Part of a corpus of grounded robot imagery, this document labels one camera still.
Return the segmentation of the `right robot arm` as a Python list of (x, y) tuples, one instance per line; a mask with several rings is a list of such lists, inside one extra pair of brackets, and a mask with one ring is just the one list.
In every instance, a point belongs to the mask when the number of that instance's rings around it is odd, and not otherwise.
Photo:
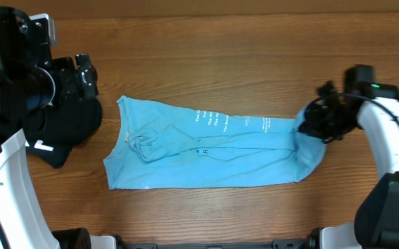
[(372, 66), (344, 72), (339, 93), (328, 81), (304, 111), (299, 132), (324, 143), (354, 129), (365, 132), (378, 183), (344, 225), (313, 230), (302, 248), (399, 248), (399, 88), (375, 80)]

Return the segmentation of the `light blue printed t-shirt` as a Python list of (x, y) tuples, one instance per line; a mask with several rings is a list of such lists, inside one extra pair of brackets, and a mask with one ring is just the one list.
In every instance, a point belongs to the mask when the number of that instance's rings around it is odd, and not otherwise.
[(112, 190), (297, 183), (326, 145), (295, 118), (230, 116), (122, 96), (118, 141), (104, 159)]

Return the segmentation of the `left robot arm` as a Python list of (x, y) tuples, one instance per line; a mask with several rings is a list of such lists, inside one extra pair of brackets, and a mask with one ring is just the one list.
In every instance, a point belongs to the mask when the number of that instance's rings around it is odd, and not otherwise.
[(51, 231), (27, 155), (50, 164), (100, 126), (98, 75), (89, 55), (53, 58), (55, 22), (0, 6), (0, 248), (119, 248), (86, 228)]

